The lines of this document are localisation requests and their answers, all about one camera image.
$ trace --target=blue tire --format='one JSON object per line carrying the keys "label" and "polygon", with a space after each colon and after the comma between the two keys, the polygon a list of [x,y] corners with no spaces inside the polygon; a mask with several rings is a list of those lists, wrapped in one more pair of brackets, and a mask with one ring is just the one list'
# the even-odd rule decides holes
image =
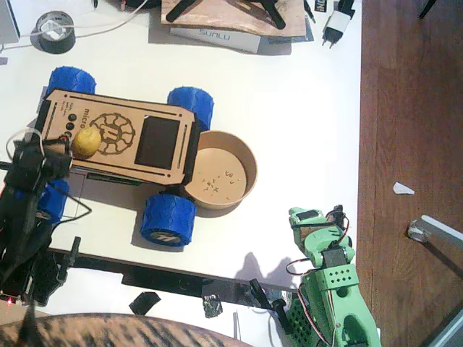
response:
{"label": "blue tire", "polygon": [[214,101],[204,90],[194,87],[175,88],[169,93],[167,103],[196,113],[202,132],[211,128]]}
{"label": "blue tire", "polygon": [[[69,185],[64,179],[54,179],[51,183],[58,189],[69,193]],[[38,201],[37,209],[50,216],[50,223],[58,223],[63,217],[64,205],[67,196],[54,189],[50,184],[45,186],[41,198]]]}
{"label": "blue tire", "polygon": [[71,90],[78,93],[95,94],[95,79],[76,67],[57,67],[50,76],[46,94],[53,89]]}
{"label": "blue tire", "polygon": [[170,247],[191,242],[196,206],[188,199],[157,194],[146,200],[140,233],[148,241]]}

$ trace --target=hardwood floor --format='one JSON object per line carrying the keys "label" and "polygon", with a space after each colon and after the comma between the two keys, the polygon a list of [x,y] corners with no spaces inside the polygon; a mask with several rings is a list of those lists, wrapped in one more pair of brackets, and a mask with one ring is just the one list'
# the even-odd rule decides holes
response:
{"label": "hardwood floor", "polygon": [[463,4],[423,6],[363,2],[357,269],[383,346],[425,346],[463,308],[463,250],[405,236],[421,214],[463,231]]}

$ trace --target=yellow lemon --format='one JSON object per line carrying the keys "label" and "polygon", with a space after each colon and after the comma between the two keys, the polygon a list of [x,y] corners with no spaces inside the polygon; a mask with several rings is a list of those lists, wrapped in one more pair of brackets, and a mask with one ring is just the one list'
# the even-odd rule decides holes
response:
{"label": "yellow lemon", "polygon": [[94,155],[101,144],[101,135],[96,128],[84,128],[75,135],[73,150],[78,155]]}

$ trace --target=tape roll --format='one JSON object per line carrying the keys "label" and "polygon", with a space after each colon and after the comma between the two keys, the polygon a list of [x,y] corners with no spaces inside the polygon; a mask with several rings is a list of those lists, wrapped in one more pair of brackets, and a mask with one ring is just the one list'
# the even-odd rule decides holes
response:
{"label": "tape roll", "polygon": [[67,13],[60,11],[47,12],[37,20],[35,31],[46,32],[38,36],[38,43],[45,52],[61,54],[74,47],[74,28],[62,27],[65,25],[74,25],[74,21]]}
{"label": "tape roll", "polygon": [[170,247],[191,242],[196,207],[188,199],[157,194],[146,200],[140,233],[148,241]]}

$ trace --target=green robot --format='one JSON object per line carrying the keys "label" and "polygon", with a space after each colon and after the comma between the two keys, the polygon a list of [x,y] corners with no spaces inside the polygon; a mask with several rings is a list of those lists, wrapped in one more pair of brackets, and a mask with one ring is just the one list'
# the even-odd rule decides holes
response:
{"label": "green robot", "polygon": [[294,241],[315,267],[302,278],[287,317],[294,346],[381,347],[375,321],[363,301],[346,235],[342,206],[326,216],[319,210],[289,210]]}

